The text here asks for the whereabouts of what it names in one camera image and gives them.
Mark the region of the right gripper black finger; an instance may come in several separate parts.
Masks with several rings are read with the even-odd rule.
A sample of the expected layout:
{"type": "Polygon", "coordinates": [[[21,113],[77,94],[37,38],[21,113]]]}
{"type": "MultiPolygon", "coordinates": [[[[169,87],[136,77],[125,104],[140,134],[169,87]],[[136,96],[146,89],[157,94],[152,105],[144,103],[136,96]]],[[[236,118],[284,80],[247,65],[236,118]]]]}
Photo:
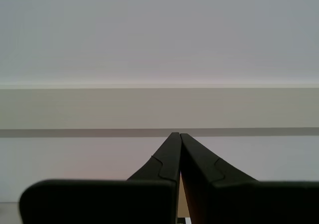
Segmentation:
{"type": "Polygon", "coordinates": [[[174,224],[181,136],[172,133],[127,180],[51,179],[20,196],[24,224],[174,224]]]}
{"type": "Polygon", "coordinates": [[[318,182],[258,181],[182,133],[181,177],[193,224],[317,224],[318,182]]]}

